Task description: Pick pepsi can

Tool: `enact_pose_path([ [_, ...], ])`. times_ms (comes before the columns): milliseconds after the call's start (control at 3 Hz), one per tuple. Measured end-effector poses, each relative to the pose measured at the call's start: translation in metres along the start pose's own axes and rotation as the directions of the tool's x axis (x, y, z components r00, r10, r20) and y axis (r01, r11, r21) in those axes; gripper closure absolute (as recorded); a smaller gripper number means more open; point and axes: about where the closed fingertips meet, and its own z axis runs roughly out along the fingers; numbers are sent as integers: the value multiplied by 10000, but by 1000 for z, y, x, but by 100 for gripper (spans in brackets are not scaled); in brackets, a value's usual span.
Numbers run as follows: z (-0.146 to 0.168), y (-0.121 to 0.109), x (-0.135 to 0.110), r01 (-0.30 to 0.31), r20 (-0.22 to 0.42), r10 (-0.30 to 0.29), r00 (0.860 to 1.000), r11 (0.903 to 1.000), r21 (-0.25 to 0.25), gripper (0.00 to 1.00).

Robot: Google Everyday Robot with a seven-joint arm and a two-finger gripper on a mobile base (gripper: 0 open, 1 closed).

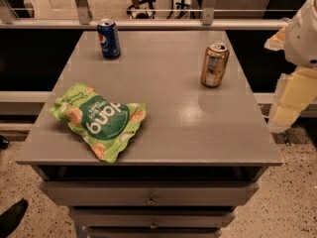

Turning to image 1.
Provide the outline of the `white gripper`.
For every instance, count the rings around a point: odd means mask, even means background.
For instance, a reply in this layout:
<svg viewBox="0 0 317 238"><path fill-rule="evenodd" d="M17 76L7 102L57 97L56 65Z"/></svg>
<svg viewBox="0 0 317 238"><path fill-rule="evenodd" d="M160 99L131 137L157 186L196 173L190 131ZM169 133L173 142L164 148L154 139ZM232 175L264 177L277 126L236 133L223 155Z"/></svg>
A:
<svg viewBox="0 0 317 238"><path fill-rule="evenodd" d="M264 47L275 52L284 49L287 61L306 66L280 76L269 110L269 127L290 127L317 98L317 69L309 68L317 66L316 0L306 0L288 26L268 38Z"/></svg>

